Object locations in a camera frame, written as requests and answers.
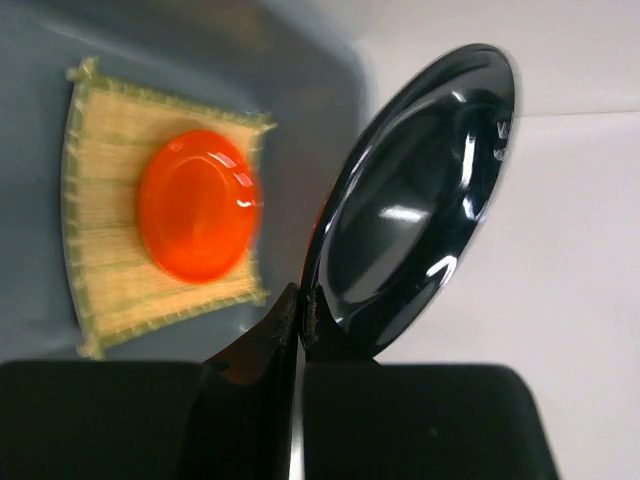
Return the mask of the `black round plate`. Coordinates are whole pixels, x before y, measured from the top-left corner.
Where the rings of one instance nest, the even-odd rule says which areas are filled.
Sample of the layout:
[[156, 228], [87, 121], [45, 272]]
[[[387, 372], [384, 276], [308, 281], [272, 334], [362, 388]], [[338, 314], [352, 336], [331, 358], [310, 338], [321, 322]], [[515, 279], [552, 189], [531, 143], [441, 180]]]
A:
[[373, 357], [450, 281], [499, 184], [516, 107], [487, 44], [426, 66], [374, 117], [314, 225], [299, 311], [307, 351], [341, 337]]

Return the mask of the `bamboo woven mat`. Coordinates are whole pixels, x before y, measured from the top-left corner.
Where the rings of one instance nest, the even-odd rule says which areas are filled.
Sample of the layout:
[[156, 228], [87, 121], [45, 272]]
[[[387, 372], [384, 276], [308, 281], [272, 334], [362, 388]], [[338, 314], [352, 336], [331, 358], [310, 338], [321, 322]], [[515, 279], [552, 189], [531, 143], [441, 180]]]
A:
[[103, 74], [87, 57], [67, 71], [73, 83], [61, 169], [65, 267], [84, 341], [81, 353], [108, 349], [187, 319], [268, 297], [255, 242], [221, 279], [190, 284], [150, 258], [137, 226], [144, 167], [163, 145], [204, 129], [223, 135], [258, 177], [265, 113], [235, 113]]

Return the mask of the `orange plastic plate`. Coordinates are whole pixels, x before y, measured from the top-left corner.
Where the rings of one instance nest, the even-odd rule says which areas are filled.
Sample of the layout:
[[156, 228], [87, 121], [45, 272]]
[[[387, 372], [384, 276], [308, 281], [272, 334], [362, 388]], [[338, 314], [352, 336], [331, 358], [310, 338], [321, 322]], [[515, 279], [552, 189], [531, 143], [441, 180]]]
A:
[[262, 215], [260, 183], [223, 135], [192, 130], [171, 139], [143, 169], [137, 226], [151, 260], [176, 279], [221, 279], [253, 245]]

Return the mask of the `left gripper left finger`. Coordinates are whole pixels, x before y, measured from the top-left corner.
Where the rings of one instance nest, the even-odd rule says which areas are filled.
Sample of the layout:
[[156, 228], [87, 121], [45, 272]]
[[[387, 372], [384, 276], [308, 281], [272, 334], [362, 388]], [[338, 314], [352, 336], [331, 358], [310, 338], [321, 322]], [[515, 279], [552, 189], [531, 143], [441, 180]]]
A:
[[200, 363], [4, 364], [2, 477], [287, 478], [297, 296]]

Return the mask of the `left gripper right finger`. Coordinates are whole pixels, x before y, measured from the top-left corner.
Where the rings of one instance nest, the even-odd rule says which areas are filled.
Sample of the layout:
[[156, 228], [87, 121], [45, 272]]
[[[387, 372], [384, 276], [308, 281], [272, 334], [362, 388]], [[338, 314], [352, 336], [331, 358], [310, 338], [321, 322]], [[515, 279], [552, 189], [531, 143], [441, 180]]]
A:
[[306, 298], [308, 479], [556, 479], [537, 405], [495, 364], [382, 365]]

